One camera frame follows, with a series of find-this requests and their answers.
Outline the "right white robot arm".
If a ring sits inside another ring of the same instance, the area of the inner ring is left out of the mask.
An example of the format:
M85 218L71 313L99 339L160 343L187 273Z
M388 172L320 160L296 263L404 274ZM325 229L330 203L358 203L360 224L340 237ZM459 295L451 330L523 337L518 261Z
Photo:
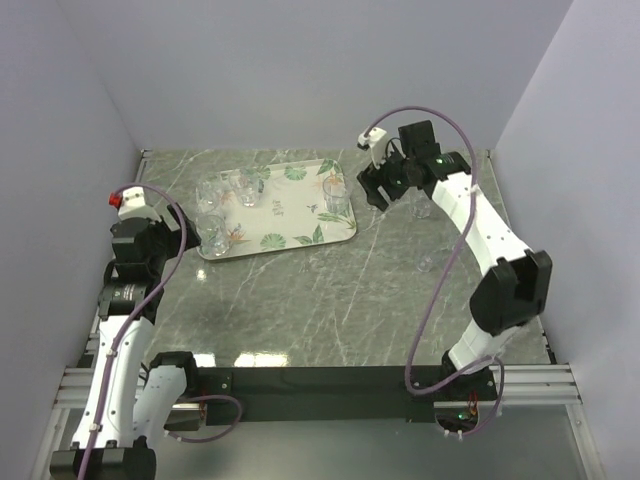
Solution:
M452 399L475 387L474 373L546 306L552 260L513 233L473 178L473 167L455 151L443 152L433 125L422 121L399 128L399 146L373 127L358 138L371 155L357 180L368 204L384 211L414 188L439 207L460 233L453 250L467 245L482 278L471 295L471 321L443 356L440 386Z

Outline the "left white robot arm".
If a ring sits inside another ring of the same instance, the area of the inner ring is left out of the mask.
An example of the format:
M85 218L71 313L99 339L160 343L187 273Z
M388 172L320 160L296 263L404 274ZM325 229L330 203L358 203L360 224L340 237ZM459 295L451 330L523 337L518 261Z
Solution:
M118 209L119 220L110 229L113 257L98 297L94 373L70 446L52 454L54 479L155 478L154 445L171 408L200 392L201 377L189 352L159 355L146 384L139 383L159 303L173 274L165 265L179 262L201 243L180 206L167 210L178 229L146 205Z

